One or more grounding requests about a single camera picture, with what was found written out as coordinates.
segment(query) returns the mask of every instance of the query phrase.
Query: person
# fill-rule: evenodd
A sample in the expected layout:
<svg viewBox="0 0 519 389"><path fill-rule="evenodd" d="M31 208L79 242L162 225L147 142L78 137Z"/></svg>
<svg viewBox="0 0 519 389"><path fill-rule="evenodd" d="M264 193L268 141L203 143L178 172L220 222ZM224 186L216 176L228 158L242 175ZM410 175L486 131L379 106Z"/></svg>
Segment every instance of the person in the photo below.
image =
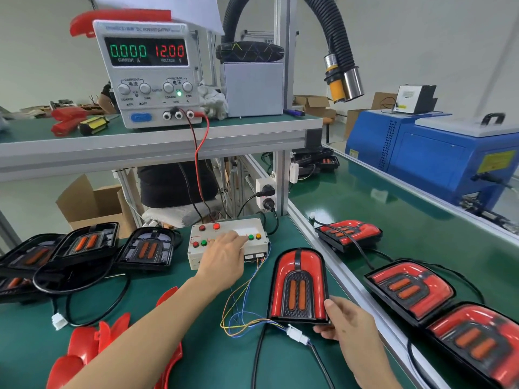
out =
<svg viewBox="0 0 519 389"><path fill-rule="evenodd" d="M246 236L230 231L210 241L198 272L169 299L130 326L64 389L153 387L198 315L243 275L241 248L247 240ZM327 299L324 306L332 324L314 330L325 339L339 342L360 387L402 389L391 371L373 317L339 297Z"/></svg>
<svg viewBox="0 0 519 389"><path fill-rule="evenodd" d="M98 105L109 115L117 113L111 91L108 82L98 98ZM209 201L218 194L218 182L207 160L198 161L198 172L204 200ZM148 207L160 209L202 202L194 161L140 166L137 176L141 181L141 202Z"/></svg>

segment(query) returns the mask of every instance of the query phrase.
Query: blue power switch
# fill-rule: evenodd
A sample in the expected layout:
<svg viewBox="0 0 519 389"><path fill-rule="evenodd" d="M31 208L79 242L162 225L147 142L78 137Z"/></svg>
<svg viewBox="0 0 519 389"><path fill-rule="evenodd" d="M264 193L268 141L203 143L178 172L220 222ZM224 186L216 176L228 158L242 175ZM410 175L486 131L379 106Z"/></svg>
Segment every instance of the blue power switch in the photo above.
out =
<svg viewBox="0 0 519 389"><path fill-rule="evenodd" d="M134 123L142 123L146 121L152 121L151 113L132 113L130 116L130 120Z"/></svg>

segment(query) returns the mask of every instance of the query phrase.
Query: blue machine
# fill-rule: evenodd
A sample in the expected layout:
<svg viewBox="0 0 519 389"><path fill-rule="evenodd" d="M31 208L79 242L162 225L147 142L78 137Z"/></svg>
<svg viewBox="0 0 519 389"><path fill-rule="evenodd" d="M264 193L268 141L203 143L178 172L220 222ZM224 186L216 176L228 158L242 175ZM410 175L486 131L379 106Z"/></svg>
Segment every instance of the blue machine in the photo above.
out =
<svg viewBox="0 0 519 389"><path fill-rule="evenodd" d="M519 126L502 125L502 113L487 116L364 111L346 154L454 205L475 199L491 210L519 164Z"/></svg>

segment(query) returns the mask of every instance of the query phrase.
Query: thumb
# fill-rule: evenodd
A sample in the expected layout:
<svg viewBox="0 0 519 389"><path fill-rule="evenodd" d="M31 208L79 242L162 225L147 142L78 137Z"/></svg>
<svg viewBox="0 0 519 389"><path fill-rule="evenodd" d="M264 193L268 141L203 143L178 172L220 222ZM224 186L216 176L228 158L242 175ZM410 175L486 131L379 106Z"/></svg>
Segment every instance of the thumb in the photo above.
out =
<svg viewBox="0 0 519 389"><path fill-rule="evenodd" d="M324 308L326 309L328 317L330 317L333 326L338 331L337 334L341 336L342 333L346 332L347 327L349 326L346 317L342 313L342 310L331 299L326 299L324 301Z"/></svg>

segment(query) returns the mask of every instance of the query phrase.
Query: machine hose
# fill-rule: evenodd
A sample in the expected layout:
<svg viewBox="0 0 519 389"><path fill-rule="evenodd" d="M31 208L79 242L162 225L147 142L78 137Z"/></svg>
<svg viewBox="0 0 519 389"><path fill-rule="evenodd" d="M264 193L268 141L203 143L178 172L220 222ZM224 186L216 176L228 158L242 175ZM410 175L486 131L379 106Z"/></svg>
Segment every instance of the machine hose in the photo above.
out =
<svg viewBox="0 0 519 389"><path fill-rule="evenodd" d="M330 53L335 53L337 64L342 72L355 67L351 53L346 27L342 21L341 12L334 0L304 0L314 12L323 29L328 42ZM241 12L249 0L230 0L224 16L224 37L222 43L233 42Z"/></svg>

